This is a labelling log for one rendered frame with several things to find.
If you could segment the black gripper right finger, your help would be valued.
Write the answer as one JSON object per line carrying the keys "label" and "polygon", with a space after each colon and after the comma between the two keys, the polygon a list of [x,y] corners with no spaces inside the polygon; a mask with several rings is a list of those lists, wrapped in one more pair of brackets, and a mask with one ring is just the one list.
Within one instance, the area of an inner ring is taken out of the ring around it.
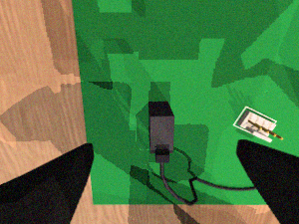
{"label": "black gripper right finger", "polygon": [[280,224],[299,224],[299,157],[240,139],[236,156]]}

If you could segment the green circuit board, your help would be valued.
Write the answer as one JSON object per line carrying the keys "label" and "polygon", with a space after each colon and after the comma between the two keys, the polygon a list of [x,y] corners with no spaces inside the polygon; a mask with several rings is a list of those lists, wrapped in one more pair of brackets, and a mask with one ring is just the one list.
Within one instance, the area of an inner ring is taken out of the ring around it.
{"label": "green circuit board", "polygon": [[168,186],[255,187],[240,139],[299,157],[299,0],[72,0],[94,205],[185,204],[150,153],[174,114]]}

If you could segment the black fan cable with plug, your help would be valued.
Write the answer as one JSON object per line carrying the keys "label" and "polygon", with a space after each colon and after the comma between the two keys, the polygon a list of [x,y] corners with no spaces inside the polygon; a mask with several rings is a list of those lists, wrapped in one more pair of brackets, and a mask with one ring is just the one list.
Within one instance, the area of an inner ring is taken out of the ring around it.
{"label": "black fan cable with plug", "polygon": [[233,191],[252,191],[257,190],[255,187],[240,188],[224,187],[209,183],[197,177],[188,179],[194,199],[188,201],[178,196],[167,184],[163,174],[163,167],[169,162],[169,154],[173,153],[173,134],[174,134],[174,114],[168,102],[149,102],[149,152],[155,153],[155,163],[160,163],[160,177],[165,188],[179,201],[192,205],[198,201],[192,181],[197,180],[209,186],[233,190]]}

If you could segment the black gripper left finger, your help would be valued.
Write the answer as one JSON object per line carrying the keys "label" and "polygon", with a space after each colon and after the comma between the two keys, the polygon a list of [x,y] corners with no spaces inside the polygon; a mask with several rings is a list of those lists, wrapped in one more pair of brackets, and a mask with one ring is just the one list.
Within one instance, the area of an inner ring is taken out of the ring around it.
{"label": "black gripper left finger", "polygon": [[93,161],[84,143],[0,184],[0,224],[70,224]]}

